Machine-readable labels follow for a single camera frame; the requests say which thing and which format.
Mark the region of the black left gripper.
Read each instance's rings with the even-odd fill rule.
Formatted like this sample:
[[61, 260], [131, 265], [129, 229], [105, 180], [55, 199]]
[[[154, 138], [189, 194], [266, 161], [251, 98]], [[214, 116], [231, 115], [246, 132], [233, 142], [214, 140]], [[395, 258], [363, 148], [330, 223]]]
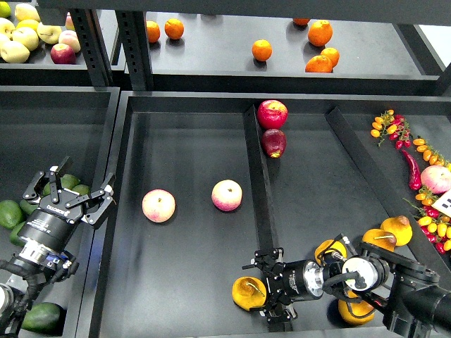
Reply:
[[[32, 240], [51, 251], [61, 252], [80, 222], [97, 230], [108, 218], [115, 204], [113, 186], [116, 176], [109, 173], [100, 188], [90, 194], [62, 190], [61, 178], [72, 164], [70, 156], [64, 157], [58, 165], [38, 171], [25, 189], [23, 198], [39, 205], [18, 232], [24, 241]], [[49, 184], [50, 195], [43, 197], [46, 184]]]

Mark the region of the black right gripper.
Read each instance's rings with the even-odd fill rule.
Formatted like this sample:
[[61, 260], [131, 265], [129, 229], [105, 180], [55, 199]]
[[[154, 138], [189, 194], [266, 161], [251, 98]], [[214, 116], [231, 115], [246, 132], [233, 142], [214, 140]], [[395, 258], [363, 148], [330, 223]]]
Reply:
[[257, 250], [250, 264], [242, 266], [243, 270], [257, 268], [266, 277], [267, 304], [251, 307], [249, 312], [259, 313], [266, 320], [269, 332], [292, 331], [292, 322], [299, 316], [291, 304], [323, 296], [323, 269], [316, 261], [284, 263], [283, 254], [281, 247]]

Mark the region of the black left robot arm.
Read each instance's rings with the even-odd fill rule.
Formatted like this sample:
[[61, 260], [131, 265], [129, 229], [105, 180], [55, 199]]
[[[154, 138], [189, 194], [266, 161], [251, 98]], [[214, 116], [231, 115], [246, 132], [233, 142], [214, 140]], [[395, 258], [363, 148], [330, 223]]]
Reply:
[[1, 269], [11, 275], [1, 284], [2, 337], [19, 335], [43, 288], [75, 274], [78, 262], [66, 246], [78, 225], [98, 229], [113, 209], [114, 173], [106, 176], [100, 188], [81, 195], [61, 183], [72, 163], [65, 157], [59, 165], [37, 172], [23, 193], [24, 200], [36, 208], [18, 232], [25, 242], [21, 252], [1, 261]]

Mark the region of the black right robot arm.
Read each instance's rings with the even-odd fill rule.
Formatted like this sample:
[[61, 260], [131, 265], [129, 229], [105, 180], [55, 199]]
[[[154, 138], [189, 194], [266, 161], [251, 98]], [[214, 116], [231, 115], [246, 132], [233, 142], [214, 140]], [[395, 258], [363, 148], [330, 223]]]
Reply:
[[450, 336], [450, 291], [425, 265], [361, 242], [356, 249], [343, 234], [318, 246], [312, 260], [285, 262], [283, 248], [257, 250], [247, 268], [264, 277], [265, 300], [251, 306], [270, 323], [297, 318], [293, 303], [324, 294], [344, 302], [355, 319], [378, 311], [384, 326], [402, 337]]

